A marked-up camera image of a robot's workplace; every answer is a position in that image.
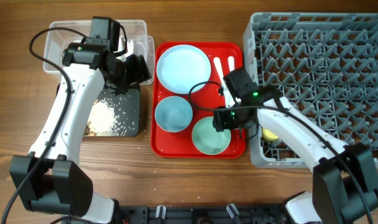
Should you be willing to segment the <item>green bowl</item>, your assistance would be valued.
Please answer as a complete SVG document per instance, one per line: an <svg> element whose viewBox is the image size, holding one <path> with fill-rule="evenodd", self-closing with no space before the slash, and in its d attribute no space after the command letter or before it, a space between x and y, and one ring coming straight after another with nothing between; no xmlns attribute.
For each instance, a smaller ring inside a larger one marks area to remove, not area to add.
<svg viewBox="0 0 378 224"><path fill-rule="evenodd" d="M191 139L195 147L203 154L214 156L224 152L231 142L231 132L221 132L213 127L213 117L200 119L193 127Z"/></svg>

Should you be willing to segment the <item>white napkin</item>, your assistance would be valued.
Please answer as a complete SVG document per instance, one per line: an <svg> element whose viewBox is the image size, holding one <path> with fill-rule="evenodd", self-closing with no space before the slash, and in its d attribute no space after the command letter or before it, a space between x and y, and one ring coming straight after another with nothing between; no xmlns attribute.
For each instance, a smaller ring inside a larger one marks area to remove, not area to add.
<svg viewBox="0 0 378 224"><path fill-rule="evenodd" d="M119 39L119 48L118 48L118 51L122 51L123 49L124 49L124 39L120 38ZM124 55L119 56L119 58L128 57L131 54L133 54L133 51L134 51L133 41L132 40L128 40L127 41L127 52Z"/></svg>

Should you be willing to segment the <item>food scraps with rice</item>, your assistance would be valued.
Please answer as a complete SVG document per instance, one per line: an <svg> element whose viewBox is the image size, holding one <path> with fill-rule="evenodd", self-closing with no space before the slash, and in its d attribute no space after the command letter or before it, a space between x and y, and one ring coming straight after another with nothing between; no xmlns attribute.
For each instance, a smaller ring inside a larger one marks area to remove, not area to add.
<svg viewBox="0 0 378 224"><path fill-rule="evenodd" d="M129 111L126 99L102 98L96 100L88 118L84 136L132 137L139 130L138 109Z"/></svg>

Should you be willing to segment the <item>yellow plastic cup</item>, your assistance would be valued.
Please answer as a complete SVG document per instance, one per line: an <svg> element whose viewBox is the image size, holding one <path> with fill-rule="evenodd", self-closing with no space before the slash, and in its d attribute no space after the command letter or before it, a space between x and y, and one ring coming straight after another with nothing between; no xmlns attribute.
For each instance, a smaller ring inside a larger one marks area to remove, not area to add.
<svg viewBox="0 0 378 224"><path fill-rule="evenodd" d="M262 130L262 138L264 140L270 141L270 142L279 140L279 137L276 134L274 134L272 131L266 129L265 127L262 127L261 130Z"/></svg>

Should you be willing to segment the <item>small blue bowl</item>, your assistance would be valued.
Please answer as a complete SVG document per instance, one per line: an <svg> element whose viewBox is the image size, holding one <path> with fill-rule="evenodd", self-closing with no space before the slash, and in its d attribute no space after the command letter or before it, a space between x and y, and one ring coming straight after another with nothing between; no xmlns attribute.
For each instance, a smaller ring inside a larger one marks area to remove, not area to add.
<svg viewBox="0 0 378 224"><path fill-rule="evenodd" d="M193 109L186 99L169 96L157 104L154 118L164 131L177 133L189 126L193 118Z"/></svg>

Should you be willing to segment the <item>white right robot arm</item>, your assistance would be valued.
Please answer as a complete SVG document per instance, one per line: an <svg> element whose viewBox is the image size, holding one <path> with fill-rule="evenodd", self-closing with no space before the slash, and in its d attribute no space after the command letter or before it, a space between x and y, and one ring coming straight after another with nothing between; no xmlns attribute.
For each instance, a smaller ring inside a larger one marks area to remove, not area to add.
<svg viewBox="0 0 378 224"><path fill-rule="evenodd" d="M234 104L211 108L213 126L225 129L268 129L300 156L313 173L313 190L284 204L291 223L353 223L378 208L378 171L372 152L362 144L347 144L301 114L272 85L259 86L245 68L231 71L219 83Z"/></svg>

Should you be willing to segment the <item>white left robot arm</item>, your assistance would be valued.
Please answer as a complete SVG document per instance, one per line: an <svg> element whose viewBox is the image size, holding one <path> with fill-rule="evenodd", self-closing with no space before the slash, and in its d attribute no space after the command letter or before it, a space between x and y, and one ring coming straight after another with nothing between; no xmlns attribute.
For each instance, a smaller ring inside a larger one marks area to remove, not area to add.
<svg viewBox="0 0 378 224"><path fill-rule="evenodd" d="M117 200L97 194L78 162L86 123L99 93L138 90L151 73L141 55L119 48L125 28L95 16L90 33L71 43L57 65L61 79L46 124L25 156L14 156L9 173L16 191L3 213L21 199L31 212L57 214L82 223L127 223Z"/></svg>

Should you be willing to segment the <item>black waste tray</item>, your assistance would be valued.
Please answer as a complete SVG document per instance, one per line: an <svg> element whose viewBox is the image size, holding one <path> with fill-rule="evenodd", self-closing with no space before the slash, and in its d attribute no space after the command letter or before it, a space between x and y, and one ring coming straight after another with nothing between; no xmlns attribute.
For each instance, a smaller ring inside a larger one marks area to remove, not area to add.
<svg viewBox="0 0 378 224"><path fill-rule="evenodd" d="M117 94L110 86L102 89L91 84L90 87L92 87L92 90L87 89L85 83L76 87L77 95L72 99L72 105L69 107L67 120L58 132L60 137L66 138L70 135L74 138L87 137L83 134L91 109L94 102L102 98L117 100L121 97L122 99L126 99L127 103L125 103L125 106L129 108L129 111L134 111L134 108L138 109L137 116L139 117L140 125L141 93L139 89L134 88L128 90L126 94Z"/></svg>

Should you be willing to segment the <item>grey dishwasher rack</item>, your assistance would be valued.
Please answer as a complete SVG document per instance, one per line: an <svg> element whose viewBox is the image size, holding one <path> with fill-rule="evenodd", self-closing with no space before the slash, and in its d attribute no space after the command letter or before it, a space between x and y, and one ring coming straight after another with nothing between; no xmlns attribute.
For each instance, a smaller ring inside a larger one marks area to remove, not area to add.
<svg viewBox="0 0 378 224"><path fill-rule="evenodd" d="M378 14L257 12L243 45L254 82L330 135L369 146L378 167Z"/></svg>

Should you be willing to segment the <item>red plastic tray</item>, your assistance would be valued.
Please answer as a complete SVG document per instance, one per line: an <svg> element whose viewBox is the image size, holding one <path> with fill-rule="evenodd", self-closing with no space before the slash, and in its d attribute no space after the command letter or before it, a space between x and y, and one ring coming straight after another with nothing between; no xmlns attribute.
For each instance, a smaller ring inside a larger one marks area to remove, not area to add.
<svg viewBox="0 0 378 224"><path fill-rule="evenodd" d="M235 59L235 67L243 66L242 50L230 42L164 42L155 51L156 62L161 64L161 55L178 45L189 45L198 47L211 60L214 57L221 59L224 73L228 72L228 57ZM223 97L218 93L218 87L214 84L191 93L191 100L198 106L217 107L224 104ZM207 116L212 117L209 111L194 110L194 117L189 127L178 133L169 133L162 130L154 118L152 118L150 145L152 150L160 157L181 158L181 159L211 159L200 152L191 140L191 132L197 121ZM231 131L231 143L221 154L214 156L215 159L235 159L240 157L246 148L246 131L234 129Z"/></svg>

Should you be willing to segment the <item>white plastic spoon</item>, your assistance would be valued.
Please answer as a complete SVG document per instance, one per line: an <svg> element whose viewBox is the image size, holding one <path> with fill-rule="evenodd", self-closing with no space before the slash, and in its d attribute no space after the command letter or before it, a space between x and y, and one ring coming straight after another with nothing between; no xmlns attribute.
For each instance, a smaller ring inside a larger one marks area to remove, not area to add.
<svg viewBox="0 0 378 224"><path fill-rule="evenodd" d="M222 86L225 86L225 82L224 82L224 73L223 73L223 68L222 68L222 64L221 64L221 60L219 57L215 57L213 59L213 63L214 63L214 66L216 68L216 71L217 71L217 74L219 76L219 79L220 79L220 82L221 82L221 85Z"/></svg>

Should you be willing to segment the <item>white plastic fork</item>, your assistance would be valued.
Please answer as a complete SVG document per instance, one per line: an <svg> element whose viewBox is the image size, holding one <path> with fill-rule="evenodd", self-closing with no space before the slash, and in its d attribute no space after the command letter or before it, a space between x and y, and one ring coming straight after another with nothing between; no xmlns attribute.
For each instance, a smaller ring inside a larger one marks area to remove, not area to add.
<svg viewBox="0 0 378 224"><path fill-rule="evenodd" d="M230 72L236 69L235 58L233 56L228 57L228 67Z"/></svg>

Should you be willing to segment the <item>light blue plate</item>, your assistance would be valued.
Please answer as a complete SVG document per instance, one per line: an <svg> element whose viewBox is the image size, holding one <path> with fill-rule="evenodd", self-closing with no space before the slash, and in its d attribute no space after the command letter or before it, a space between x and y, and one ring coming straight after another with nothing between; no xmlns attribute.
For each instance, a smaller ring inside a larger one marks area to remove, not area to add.
<svg viewBox="0 0 378 224"><path fill-rule="evenodd" d="M211 63L198 47L176 45L161 54L157 61L156 74L164 88L185 95L196 84L210 79Z"/></svg>

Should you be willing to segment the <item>clear plastic bin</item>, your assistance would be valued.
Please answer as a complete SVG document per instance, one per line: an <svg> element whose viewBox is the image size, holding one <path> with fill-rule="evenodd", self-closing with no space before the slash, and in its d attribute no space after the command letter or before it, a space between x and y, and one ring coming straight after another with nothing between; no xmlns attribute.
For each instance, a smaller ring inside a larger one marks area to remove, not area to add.
<svg viewBox="0 0 378 224"><path fill-rule="evenodd" d="M125 28L127 41L132 40L135 55L143 55L151 73L151 78L142 82L150 85L154 80L155 47L154 39L147 33L147 24L143 20L119 20L118 23ZM88 36L91 29L90 20L81 21L55 21L50 24L56 30L47 33L44 58L62 66L62 53L72 42L80 42L82 35Z"/></svg>

